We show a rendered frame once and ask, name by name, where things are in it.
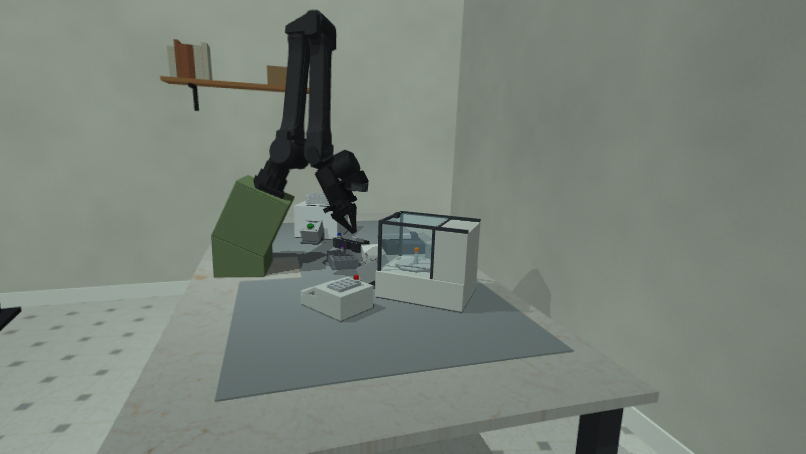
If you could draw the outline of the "grey bench mat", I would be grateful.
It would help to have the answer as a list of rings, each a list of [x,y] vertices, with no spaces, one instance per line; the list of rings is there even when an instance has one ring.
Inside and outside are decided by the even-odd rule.
[[[574,352],[476,281],[462,312],[375,296],[339,321],[301,304],[300,291],[358,275],[332,270],[332,239],[300,243],[283,223],[274,258],[297,257],[299,278],[240,281],[215,402],[310,387]]]

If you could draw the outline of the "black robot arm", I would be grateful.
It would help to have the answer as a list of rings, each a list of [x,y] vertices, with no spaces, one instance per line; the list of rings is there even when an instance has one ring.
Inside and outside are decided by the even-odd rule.
[[[354,154],[343,150],[333,155],[331,58],[332,51],[336,50],[336,27],[320,11],[309,10],[287,24],[285,33],[288,35],[288,64],[280,127],[285,130],[276,131],[276,139],[269,150],[271,158],[253,179],[255,188],[283,199],[289,169],[305,169],[310,163],[318,169],[315,176],[322,189],[336,182],[327,187],[333,203],[353,197],[352,191],[367,192],[369,180],[365,172],[360,171]],[[309,120],[305,138],[308,74]]]

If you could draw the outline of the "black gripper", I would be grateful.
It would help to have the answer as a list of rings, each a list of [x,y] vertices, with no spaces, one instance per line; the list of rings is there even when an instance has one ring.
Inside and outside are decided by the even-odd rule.
[[[334,182],[334,183],[336,183],[336,182]],[[341,200],[333,203],[333,200],[332,200],[332,198],[331,198],[331,196],[330,196],[330,194],[329,194],[329,192],[327,190],[327,187],[329,187],[330,185],[332,185],[334,183],[331,183],[331,184],[327,185],[323,189],[323,192],[324,192],[329,204],[330,205],[332,204],[331,206],[329,205],[328,207],[324,208],[323,211],[324,211],[324,213],[332,211],[333,213],[330,214],[332,219],[337,221],[339,224],[341,224],[343,227],[345,227],[349,232],[354,234],[354,233],[357,232],[357,227],[356,227],[356,211],[357,211],[357,207],[356,207],[355,203],[352,204],[351,202],[356,201],[357,198],[356,198],[356,196],[353,196],[353,197],[341,199]],[[352,227],[349,225],[349,223],[344,218],[344,216],[347,215],[347,214],[349,216],[349,219],[350,219]]]

